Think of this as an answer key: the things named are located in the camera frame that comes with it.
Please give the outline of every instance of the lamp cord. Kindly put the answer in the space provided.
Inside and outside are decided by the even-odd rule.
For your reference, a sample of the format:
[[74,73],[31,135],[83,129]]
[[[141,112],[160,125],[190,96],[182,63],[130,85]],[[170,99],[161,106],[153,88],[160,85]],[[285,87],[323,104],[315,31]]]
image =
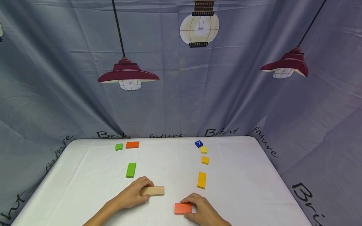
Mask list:
[[319,14],[320,10],[322,9],[323,5],[325,4],[325,1],[326,1],[326,0],[324,0],[324,1],[323,1],[323,3],[322,3],[322,5],[319,7],[318,12],[317,12],[317,13],[316,13],[316,15],[314,16],[314,18],[313,18],[313,20],[312,20],[311,24],[309,24],[308,29],[307,29],[307,30],[306,30],[306,32],[304,33],[304,35],[303,35],[303,37],[302,37],[301,41],[299,42],[299,44],[297,45],[297,47],[299,47],[299,46],[301,45],[301,43],[302,43],[303,39],[304,39],[304,38],[305,38],[305,36],[307,35],[307,33],[308,33],[309,29],[311,28],[312,24],[314,23],[315,19],[317,18],[317,16],[318,16],[318,14]]
[[122,42],[122,36],[121,36],[121,30],[119,29],[119,22],[118,22],[118,17],[117,17],[117,11],[115,10],[114,0],[112,0],[112,5],[113,5],[113,11],[114,11],[115,21],[116,21],[116,23],[117,23],[119,40],[120,40],[120,42],[121,42],[121,47],[122,47],[123,58],[126,58],[126,55],[125,55],[125,49],[123,48],[123,42]]

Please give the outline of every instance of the green block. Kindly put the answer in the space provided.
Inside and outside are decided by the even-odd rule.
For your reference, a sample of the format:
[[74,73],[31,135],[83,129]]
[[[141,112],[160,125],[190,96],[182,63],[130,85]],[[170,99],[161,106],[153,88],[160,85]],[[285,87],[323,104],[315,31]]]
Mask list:
[[123,149],[123,144],[116,144],[115,145],[115,150],[116,151],[119,151],[119,150],[122,150]]
[[128,163],[128,169],[127,169],[126,177],[127,178],[135,177],[135,171],[136,171],[136,163],[135,162]]

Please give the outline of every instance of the toy block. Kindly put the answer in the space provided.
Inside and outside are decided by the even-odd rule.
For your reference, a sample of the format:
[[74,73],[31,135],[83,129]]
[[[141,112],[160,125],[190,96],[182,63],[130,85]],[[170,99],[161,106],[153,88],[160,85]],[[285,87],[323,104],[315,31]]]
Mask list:
[[126,148],[138,148],[139,147],[139,142],[138,141],[133,141],[133,142],[127,142],[126,143]]
[[202,156],[201,163],[208,165],[209,164],[209,158],[206,156]]
[[127,177],[127,178],[133,178],[133,177],[135,177],[135,171],[136,171],[136,163],[135,163],[135,162],[130,162],[130,163],[128,164],[128,169],[127,169],[126,177]]
[[199,148],[203,146],[203,143],[200,140],[198,140],[195,142],[195,145]]
[[206,184],[206,173],[199,172],[199,180],[197,182],[197,187],[205,189],[205,184]]
[[191,203],[175,203],[175,214],[192,213]]
[[119,150],[122,150],[123,149],[123,144],[116,144],[115,145],[115,150],[116,151],[119,151]]
[[207,154],[207,147],[201,147],[201,153]]
[[164,195],[165,186],[144,187],[141,189],[140,195],[145,194],[149,194],[150,196]]

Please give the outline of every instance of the hand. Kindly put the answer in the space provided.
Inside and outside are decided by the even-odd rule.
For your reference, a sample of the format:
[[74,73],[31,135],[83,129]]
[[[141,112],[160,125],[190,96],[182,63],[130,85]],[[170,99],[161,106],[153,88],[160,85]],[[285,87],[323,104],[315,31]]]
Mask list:
[[192,193],[181,200],[181,203],[187,202],[196,205],[197,213],[185,213],[185,218],[195,221],[201,226],[231,226],[229,222],[225,221],[216,212],[208,200],[201,195]]
[[149,194],[140,196],[141,189],[146,186],[153,187],[155,185],[147,177],[140,177],[133,181],[117,196],[111,199],[111,202],[115,203],[118,210],[123,208],[131,208],[140,203],[147,202],[148,198],[150,197]]

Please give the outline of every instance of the gray backdrop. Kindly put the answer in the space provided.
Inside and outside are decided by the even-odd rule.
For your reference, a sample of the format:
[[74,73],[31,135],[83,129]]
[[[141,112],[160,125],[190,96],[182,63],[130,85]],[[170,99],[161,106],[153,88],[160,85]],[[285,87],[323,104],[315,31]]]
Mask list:
[[327,0],[308,78],[260,70],[321,3],[216,0],[217,36],[190,48],[191,0],[116,0],[127,57],[160,78],[125,91],[97,82],[122,56],[111,0],[0,0],[0,224],[73,139],[250,135],[312,225],[362,225],[362,1]]

